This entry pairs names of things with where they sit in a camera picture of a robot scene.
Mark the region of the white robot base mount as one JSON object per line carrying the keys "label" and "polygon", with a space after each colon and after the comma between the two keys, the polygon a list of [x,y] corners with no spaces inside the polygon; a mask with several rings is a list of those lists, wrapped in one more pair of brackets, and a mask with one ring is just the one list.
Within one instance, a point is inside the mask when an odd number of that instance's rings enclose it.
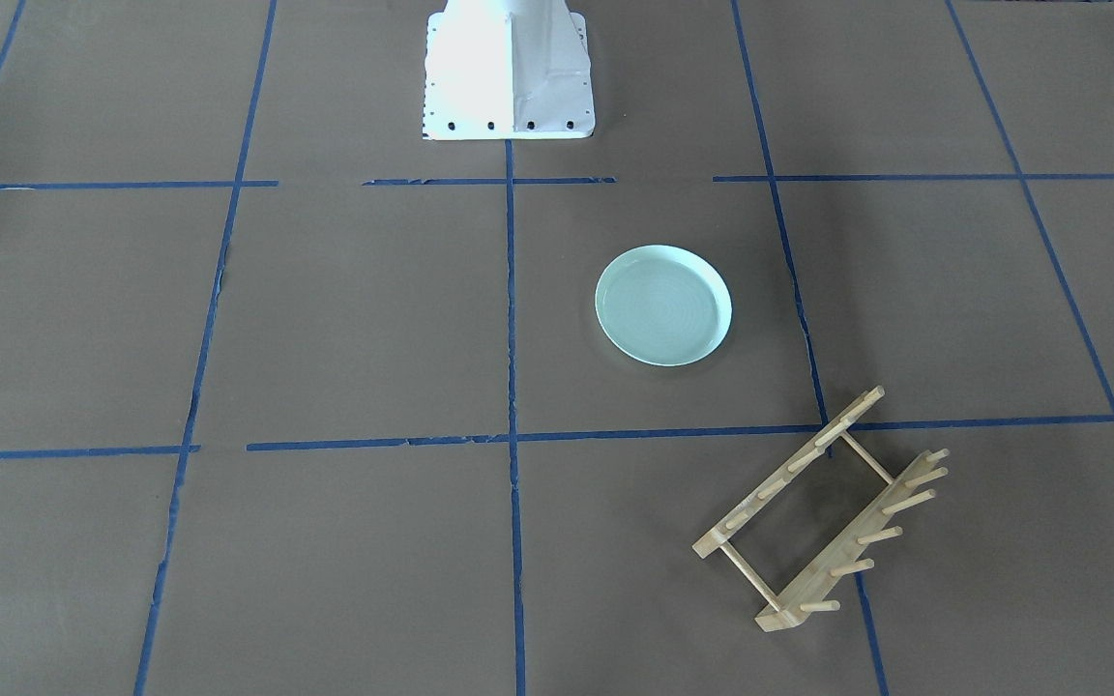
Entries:
{"label": "white robot base mount", "polygon": [[448,1],[427,18],[424,67],[426,140],[596,131],[588,27],[566,1]]}

